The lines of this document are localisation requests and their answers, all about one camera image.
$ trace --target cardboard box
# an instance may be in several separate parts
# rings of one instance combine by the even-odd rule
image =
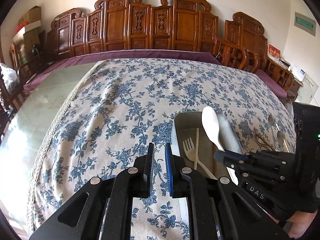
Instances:
[[[28,10],[18,21],[18,26],[24,22],[33,23],[41,20],[41,7],[34,6]]]
[[[20,65],[32,60],[35,57],[31,53],[32,46],[34,44],[40,44],[37,29],[33,29],[24,33],[22,38],[15,42]]]

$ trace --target plastic bag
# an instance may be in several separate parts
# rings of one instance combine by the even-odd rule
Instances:
[[[1,72],[3,74],[4,85],[9,92],[9,94],[19,86],[19,78],[17,73],[12,69],[6,67],[5,64],[0,63]]]

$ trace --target chopstick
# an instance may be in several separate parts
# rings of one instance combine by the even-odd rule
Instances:
[[[193,163],[193,168],[197,169],[197,163],[198,163],[198,146],[199,146],[199,128],[197,128],[196,133],[196,148],[195,148],[195,161]]]
[[[277,123],[276,123],[276,127],[277,127],[277,129],[278,129],[279,131],[281,131]],[[289,150],[289,147],[288,147],[288,145],[287,145],[287,141],[286,141],[285,137],[283,138],[283,142],[284,142],[284,146],[285,146],[285,148],[287,149],[287,152],[290,152],[290,150]]]

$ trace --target wooden armrest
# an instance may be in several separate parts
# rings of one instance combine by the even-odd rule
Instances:
[[[267,57],[265,73],[270,76],[284,91],[287,91],[293,84],[293,74]]]
[[[260,57],[257,53],[252,50],[248,50],[249,63],[246,71],[251,73],[256,73],[257,69],[260,67]]]
[[[249,54],[244,47],[220,38],[216,39],[212,54],[215,57],[220,55],[217,60],[222,65],[240,70],[245,70],[249,62]]]

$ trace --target wood carving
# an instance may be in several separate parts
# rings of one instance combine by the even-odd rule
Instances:
[[[218,17],[206,0],[161,0],[152,7],[142,0],[98,0],[86,17],[68,10],[53,20],[47,55],[63,59],[119,49],[176,49],[223,52],[223,63],[245,69],[247,52],[217,41]]]
[[[287,91],[293,84],[293,75],[267,56],[268,40],[263,35],[262,24],[243,12],[233,14],[232,18],[233,21],[226,20],[225,39],[248,50],[247,68],[251,72],[254,73],[258,68],[262,69]]]

